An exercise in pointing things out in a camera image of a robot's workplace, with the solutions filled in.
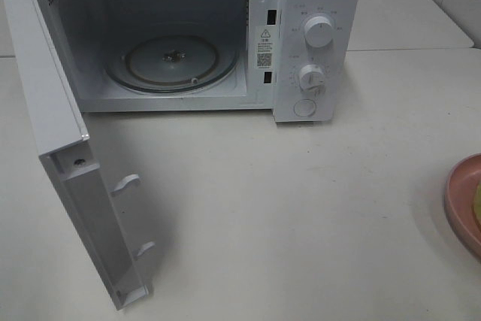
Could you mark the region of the sandwich with lettuce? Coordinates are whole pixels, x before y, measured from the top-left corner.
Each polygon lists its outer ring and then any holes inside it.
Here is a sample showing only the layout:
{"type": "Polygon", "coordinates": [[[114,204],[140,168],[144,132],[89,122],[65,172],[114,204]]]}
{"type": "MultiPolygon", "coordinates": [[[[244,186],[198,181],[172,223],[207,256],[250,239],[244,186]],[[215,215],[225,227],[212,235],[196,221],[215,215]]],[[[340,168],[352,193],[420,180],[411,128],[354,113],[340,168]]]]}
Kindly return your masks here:
{"type": "Polygon", "coordinates": [[[473,197],[473,214],[478,228],[481,227],[481,183],[478,183],[473,197]]]}

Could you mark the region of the white warning label sticker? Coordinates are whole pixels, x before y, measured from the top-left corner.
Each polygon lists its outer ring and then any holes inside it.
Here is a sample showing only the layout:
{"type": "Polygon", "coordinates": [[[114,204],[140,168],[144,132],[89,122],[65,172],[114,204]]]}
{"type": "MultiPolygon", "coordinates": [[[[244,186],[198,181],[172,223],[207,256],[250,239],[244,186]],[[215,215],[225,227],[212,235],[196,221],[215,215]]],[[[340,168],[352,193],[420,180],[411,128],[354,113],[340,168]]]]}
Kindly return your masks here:
{"type": "Polygon", "coordinates": [[[254,39],[254,66],[257,69],[272,69],[276,48],[277,27],[272,25],[258,26],[254,39]]]}

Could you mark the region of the glass microwave turntable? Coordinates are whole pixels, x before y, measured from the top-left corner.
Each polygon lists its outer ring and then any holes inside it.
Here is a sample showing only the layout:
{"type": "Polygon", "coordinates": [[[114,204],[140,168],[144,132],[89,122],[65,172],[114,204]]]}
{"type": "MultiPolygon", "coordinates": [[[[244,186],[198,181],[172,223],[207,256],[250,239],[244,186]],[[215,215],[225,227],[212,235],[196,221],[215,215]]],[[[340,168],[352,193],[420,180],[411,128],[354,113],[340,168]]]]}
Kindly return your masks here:
{"type": "Polygon", "coordinates": [[[117,48],[105,71],[121,86],[138,92],[191,92],[231,73],[239,55],[237,45],[229,42],[199,35],[163,35],[117,48]]]}

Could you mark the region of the round door release button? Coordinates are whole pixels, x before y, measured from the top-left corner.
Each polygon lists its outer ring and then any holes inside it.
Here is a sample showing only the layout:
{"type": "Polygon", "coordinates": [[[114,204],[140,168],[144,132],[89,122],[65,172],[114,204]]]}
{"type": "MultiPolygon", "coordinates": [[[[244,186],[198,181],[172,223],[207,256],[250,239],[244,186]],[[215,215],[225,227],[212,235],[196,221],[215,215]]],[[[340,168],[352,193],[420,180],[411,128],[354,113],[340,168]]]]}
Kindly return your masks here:
{"type": "Polygon", "coordinates": [[[302,99],[295,103],[293,110],[298,117],[311,117],[316,113],[316,103],[311,99],[302,99]]]}

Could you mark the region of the upper white power knob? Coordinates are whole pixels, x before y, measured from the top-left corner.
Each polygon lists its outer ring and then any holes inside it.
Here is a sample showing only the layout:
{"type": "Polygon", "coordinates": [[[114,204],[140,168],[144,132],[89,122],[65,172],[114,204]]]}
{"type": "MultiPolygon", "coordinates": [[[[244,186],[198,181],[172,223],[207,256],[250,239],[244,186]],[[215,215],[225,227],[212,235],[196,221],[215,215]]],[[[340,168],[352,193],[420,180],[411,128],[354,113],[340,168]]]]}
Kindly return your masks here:
{"type": "Polygon", "coordinates": [[[304,39],[311,47],[325,47],[333,37],[334,21],[327,14],[313,15],[304,24],[304,39]]]}

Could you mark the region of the pink round plate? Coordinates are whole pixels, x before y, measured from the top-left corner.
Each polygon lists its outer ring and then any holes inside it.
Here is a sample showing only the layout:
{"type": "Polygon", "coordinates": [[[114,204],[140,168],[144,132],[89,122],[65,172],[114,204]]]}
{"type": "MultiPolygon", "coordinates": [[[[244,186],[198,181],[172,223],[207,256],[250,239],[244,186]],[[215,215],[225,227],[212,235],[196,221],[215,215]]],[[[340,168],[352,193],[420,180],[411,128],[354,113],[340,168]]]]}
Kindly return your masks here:
{"type": "Polygon", "coordinates": [[[480,222],[474,211],[480,183],[480,154],[459,161],[446,179],[443,206],[446,219],[468,252],[480,261],[480,222]]]}

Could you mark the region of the white microwave door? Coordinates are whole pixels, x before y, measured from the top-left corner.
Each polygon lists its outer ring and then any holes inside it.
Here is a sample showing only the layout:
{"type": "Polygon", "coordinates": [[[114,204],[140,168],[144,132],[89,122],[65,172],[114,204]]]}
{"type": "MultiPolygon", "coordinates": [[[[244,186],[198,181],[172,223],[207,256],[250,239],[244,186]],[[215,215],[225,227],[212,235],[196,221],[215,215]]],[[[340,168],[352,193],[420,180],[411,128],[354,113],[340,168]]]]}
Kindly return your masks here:
{"type": "Polygon", "coordinates": [[[38,158],[116,309],[148,295],[41,8],[4,0],[38,158]]]}

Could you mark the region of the white microwave oven body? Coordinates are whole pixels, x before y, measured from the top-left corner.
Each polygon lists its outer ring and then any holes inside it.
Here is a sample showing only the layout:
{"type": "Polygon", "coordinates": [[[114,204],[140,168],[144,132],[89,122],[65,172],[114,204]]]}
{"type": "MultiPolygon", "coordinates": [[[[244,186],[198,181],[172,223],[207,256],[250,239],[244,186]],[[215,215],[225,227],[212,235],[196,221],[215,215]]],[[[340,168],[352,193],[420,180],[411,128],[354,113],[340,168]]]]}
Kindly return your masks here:
{"type": "Polygon", "coordinates": [[[279,123],[326,121],[335,105],[358,0],[48,0],[41,8],[60,49],[68,82],[80,112],[223,111],[264,109],[279,123]],[[304,39],[313,15],[334,21],[333,40],[322,48],[304,39]],[[277,27],[272,69],[254,66],[258,26],[277,27]],[[191,92],[152,94],[121,86],[105,71],[117,48],[163,35],[199,35],[236,44],[236,66],[223,79],[191,92]],[[298,72],[318,65],[325,86],[304,92],[298,72]],[[316,103],[311,117],[298,117],[294,105],[316,103]]]}

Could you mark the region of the white timer knob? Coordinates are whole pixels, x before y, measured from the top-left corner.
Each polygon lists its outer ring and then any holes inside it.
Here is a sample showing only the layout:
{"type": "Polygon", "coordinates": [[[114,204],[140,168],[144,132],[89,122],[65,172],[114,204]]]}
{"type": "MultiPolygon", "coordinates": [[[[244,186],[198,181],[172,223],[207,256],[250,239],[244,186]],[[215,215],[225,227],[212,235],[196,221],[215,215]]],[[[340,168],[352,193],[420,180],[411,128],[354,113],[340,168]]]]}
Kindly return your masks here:
{"type": "Polygon", "coordinates": [[[325,86],[325,74],[318,65],[305,65],[298,72],[299,86],[304,92],[316,92],[325,86]]]}

